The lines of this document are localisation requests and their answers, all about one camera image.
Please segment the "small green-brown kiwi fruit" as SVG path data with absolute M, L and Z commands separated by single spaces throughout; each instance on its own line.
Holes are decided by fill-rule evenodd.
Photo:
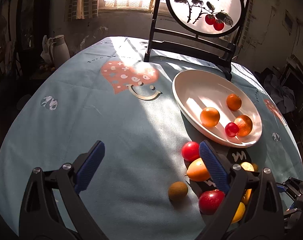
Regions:
M 168 188 L 168 197 L 172 202 L 182 201 L 187 194 L 188 187 L 182 181 L 177 181 Z

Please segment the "large textured orange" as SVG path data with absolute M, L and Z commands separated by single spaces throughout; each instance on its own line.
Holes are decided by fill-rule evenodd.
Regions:
M 240 115 L 235 118 L 234 123 L 238 126 L 238 136 L 245 137 L 252 131 L 252 120 L 247 115 Z

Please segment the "small red tomato front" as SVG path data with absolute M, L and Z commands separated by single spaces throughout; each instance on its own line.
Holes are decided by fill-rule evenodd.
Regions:
M 236 137 L 239 133 L 239 127 L 238 125 L 236 125 L 234 122 L 229 122 L 226 126 L 225 126 L 225 134 L 230 137 Z

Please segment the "large yellow-orange fruit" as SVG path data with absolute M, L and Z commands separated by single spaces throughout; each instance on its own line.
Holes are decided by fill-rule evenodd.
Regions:
M 239 222 L 245 213 L 245 204 L 243 202 L 239 203 L 239 206 L 237 207 L 236 213 L 231 221 L 231 224 Z

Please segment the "yellow orange centre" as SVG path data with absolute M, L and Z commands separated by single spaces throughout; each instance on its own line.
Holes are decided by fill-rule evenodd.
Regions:
M 242 197 L 242 203 L 244 205 L 247 205 L 248 202 L 249 202 L 249 199 L 250 199 L 250 196 L 251 196 L 251 192 L 252 192 L 252 189 L 246 189 L 245 190 L 245 194 L 244 196 Z

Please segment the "small yellow-orange fruit back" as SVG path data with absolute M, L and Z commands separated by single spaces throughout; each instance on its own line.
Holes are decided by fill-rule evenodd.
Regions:
M 252 163 L 252 166 L 253 166 L 253 168 L 254 168 L 254 171 L 255 171 L 255 172 L 258 172 L 258 165 L 255 164 L 255 163 Z

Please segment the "large red apple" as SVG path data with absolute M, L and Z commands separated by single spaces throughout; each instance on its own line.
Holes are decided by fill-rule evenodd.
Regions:
M 225 193 L 218 189 L 205 191 L 199 198 L 198 206 L 204 215 L 214 215 L 225 198 Z

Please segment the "orange fruit behind kiwi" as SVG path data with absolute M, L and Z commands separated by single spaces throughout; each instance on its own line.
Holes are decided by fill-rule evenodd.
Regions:
M 187 176 L 190 180 L 201 182 L 210 178 L 210 173 L 202 158 L 198 158 L 194 161 L 184 160 L 184 163 L 186 165 L 185 176 Z

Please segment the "red tomato far left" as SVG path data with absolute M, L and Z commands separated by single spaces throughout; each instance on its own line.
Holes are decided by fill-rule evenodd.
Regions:
M 199 155 L 199 144 L 194 141 L 190 141 L 184 144 L 181 148 L 181 155 L 187 162 L 195 161 L 200 157 Z

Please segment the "grey cloth pile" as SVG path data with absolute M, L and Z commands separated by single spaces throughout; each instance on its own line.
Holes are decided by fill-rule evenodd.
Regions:
M 266 68 L 263 72 L 254 72 L 254 76 L 269 94 L 282 114 L 293 112 L 296 109 L 294 92 L 280 84 L 274 72 Z

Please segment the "teal printed tablecloth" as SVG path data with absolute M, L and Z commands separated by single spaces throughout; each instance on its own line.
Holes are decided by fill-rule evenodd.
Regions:
M 0 215 L 14 233 L 33 168 L 55 170 L 98 140 L 105 157 L 80 196 L 109 239 L 195 239 L 203 230 L 209 217 L 201 216 L 194 191 L 179 207 L 167 195 L 171 183 L 185 178 L 182 146 L 204 139 L 181 114 L 172 81 L 188 69 L 220 71 L 207 61 L 153 51 L 148 65 L 158 78 L 115 93 L 103 65 L 144 67 L 146 46 L 132 37 L 97 42 L 56 70 L 20 111 L 0 149 Z

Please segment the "black metal rack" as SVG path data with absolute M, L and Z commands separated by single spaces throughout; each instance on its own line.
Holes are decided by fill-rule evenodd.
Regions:
M 303 115 L 303 65 L 294 54 L 286 59 L 280 84 L 282 87 L 287 87 L 293 91 L 295 109 Z

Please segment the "white oval plate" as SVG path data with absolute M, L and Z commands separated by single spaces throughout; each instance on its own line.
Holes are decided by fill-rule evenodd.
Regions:
M 236 148 L 247 148 L 259 141 L 263 126 L 257 108 L 242 90 L 227 79 L 203 70 L 185 70 L 173 79 L 172 90 L 183 115 L 205 137 Z M 228 95 L 232 93 L 242 100 L 241 108 L 234 112 L 226 104 Z M 215 127 L 209 128 L 202 124 L 200 115 L 205 107 L 219 111 L 220 119 Z M 242 114 L 253 122 L 252 131 L 245 137 L 228 137 L 225 126 Z

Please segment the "white jug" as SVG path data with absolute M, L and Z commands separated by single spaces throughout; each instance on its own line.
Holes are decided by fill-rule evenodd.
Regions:
M 56 69 L 69 60 L 70 53 L 64 35 L 50 38 L 45 35 L 42 39 L 41 57 L 45 63 L 53 64 Z

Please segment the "black framed painted screen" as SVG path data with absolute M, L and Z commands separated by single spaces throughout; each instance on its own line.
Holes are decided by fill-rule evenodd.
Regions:
M 155 0 L 144 61 L 149 61 L 152 50 L 183 54 L 213 63 L 227 80 L 231 80 L 232 58 L 245 26 L 250 0 L 166 0 L 170 15 L 186 30 L 185 33 L 156 26 L 160 4 L 161 0 Z M 172 41 L 157 41 L 155 34 L 191 40 L 223 54 Z

